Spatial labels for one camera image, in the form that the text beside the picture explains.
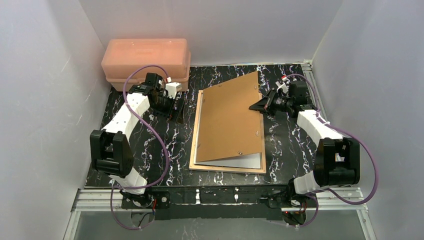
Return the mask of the light wooden picture frame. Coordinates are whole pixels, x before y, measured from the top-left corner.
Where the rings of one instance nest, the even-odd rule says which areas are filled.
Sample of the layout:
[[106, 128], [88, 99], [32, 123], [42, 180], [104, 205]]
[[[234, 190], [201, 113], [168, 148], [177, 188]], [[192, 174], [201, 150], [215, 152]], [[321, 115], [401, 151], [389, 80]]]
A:
[[256, 90], [235, 97], [198, 92], [190, 170], [266, 173], [263, 115], [249, 109], [261, 96]]

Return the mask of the brown cardboard backing board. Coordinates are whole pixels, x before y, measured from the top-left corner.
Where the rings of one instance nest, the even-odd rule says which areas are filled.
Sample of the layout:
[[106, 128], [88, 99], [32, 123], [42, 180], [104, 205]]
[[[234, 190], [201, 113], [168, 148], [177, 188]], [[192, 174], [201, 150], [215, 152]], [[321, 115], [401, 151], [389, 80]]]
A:
[[260, 99], [254, 71], [202, 91], [197, 138], [199, 162], [262, 151], [262, 115], [249, 107]]

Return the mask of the white-backed printed photo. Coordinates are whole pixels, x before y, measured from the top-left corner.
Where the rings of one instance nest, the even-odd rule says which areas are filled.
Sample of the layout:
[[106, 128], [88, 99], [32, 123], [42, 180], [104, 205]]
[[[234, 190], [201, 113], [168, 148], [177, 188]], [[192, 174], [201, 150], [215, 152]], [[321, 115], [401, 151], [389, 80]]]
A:
[[260, 169], [261, 168], [261, 153], [253, 153], [247, 155], [238, 155], [234, 157], [221, 158], [209, 161], [197, 161], [196, 165], [215, 166], [215, 167], [229, 167], [229, 168], [246, 168], [246, 169]]

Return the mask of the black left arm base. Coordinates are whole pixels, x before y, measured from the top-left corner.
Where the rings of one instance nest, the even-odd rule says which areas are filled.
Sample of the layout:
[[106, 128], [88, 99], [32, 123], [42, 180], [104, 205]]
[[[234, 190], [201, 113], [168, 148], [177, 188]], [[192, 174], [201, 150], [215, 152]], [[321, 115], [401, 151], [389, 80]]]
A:
[[155, 191], [153, 188], [148, 188], [143, 194], [133, 194], [125, 190], [120, 190], [119, 193], [125, 201], [128, 200], [139, 208], [167, 209], [171, 204], [169, 192]]

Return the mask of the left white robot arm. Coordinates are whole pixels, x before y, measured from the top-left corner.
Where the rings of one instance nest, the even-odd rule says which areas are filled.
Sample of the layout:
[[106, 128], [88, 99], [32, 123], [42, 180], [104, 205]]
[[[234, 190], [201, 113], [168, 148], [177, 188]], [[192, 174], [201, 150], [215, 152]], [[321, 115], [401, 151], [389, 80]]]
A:
[[143, 195], [148, 181], [134, 168], [130, 136], [141, 116], [148, 110], [177, 123], [183, 122], [184, 101], [177, 99], [182, 84], [156, 73], [147, 73], [145, 81], [133, 85], [126, 101], [114, 118], [89, 136], [91, 167], [115, 180], [123, 191]]

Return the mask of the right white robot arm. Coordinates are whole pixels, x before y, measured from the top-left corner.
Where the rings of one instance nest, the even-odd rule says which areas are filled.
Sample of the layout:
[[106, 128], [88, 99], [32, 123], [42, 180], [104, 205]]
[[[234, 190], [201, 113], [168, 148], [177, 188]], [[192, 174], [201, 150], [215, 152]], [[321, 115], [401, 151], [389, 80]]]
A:
[[292, 81], [272, 88], [249, 109], [268, 116], [285, 112], [295, 118], [317, 147], [313, 169], [288, 183], [291, 195], [306, 195], [327, 187], [355, 185], [360, 180], [360, 144], [329, 127], [308, 100], [310, 83]]

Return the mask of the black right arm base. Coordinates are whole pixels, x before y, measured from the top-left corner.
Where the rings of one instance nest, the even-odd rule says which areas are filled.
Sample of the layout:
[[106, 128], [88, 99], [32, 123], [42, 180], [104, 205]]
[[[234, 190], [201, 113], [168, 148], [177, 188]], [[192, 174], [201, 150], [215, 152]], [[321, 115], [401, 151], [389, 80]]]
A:
[[316, 207], [315, 201], [304, 195], [291, 190], [272, 190], [265, 196], [270, 208], [302, 208]]

